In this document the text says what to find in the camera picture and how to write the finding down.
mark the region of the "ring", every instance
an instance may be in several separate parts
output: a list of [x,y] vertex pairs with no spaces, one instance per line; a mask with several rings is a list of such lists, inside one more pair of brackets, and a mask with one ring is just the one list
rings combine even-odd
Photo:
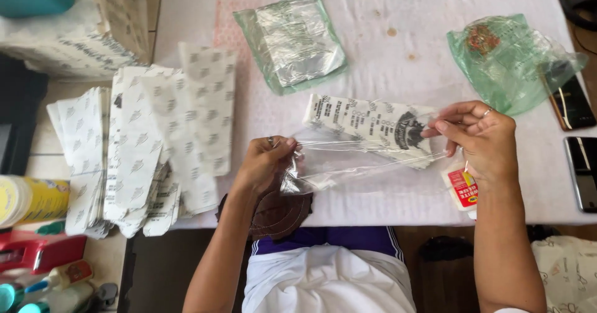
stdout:
[[487,109],[487,111],[483,114],[483,116],[481,116],[481,119],[485,118],[485,116],[487,116],[488,113],[492,112],[493,108],[489,107],[489,109]]

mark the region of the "purple shorts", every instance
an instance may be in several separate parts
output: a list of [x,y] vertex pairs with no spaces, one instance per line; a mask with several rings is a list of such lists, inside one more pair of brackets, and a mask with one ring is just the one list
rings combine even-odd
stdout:
[[251,256],[325,244],[348,250],[376,251],[404,263],[404,254],[392,227],[300,227],[280,242],[269,237],[253,242]]

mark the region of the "green plastic bag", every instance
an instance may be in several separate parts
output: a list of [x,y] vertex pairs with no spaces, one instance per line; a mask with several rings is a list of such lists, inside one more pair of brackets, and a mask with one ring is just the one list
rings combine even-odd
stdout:
[[529,27],[522,14],[488,16],[447,36],[454,60],[476,92],[509,116],[539,105],[588,61]]
[[347,68],[321,0],[282,0],[234,12],[234,18],[276,95],[311,88]]

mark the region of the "red label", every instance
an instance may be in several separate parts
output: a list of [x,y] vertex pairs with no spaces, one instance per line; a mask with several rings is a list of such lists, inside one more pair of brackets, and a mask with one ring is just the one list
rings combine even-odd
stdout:
[[462,207],[470,207],[477,204],[477,182],[475,182],[472,175],[465,172],[464,168],[458,171],[448,173],[448,178],[452,183],[452,188],[458,195],[458,200]]
[[85,260],[79,260],[72,263],[66,270],[64,270],[64,273],[69,277],[71,284],[93,275],[91,266]]

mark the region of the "person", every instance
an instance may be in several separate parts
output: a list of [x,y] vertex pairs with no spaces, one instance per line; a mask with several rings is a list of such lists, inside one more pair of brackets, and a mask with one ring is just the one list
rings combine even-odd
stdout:
[[[515,121],[480,101],[440,111],[422,132],[464,149],[479,187],[474,278],[481,312],[545,313],[541,276],[527,239],[518,182]],[[220,222],[186,293],[183,312],[230,312],[257,196],[297,143],[250,142]],[[244,312],[415,312],[391,227],[299,228],[280,244],[253,243]]]

